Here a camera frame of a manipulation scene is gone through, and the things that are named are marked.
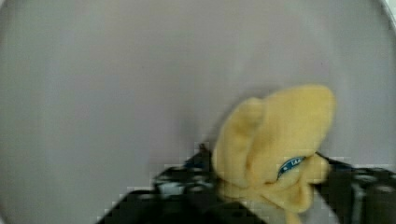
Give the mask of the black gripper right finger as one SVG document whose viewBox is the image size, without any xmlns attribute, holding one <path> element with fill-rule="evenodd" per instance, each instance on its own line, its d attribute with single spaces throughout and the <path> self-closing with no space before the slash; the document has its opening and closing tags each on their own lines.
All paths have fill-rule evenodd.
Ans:
<svg viewBox="0 0 396 224">
<path fill-rule="evenodd" d="M 379 167 L 355 167 L 318 154 L 330 164 L 315 189 L 339 224 L 395 224 L 395 173 Z"/>
</svg>

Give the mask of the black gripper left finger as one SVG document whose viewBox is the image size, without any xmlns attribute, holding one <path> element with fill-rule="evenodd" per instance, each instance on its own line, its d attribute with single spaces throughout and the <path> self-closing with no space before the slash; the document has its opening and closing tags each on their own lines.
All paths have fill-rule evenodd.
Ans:
<svg viewBox="0 0 396 224">
<path fill-rule="evenodd" d="M 156 175 L 150 189 L 127 193 L 95 224 L 265 224 L 241 203 L 217 193 L 211 158 L 201 144 L 184 164 Z"/>
</svg>

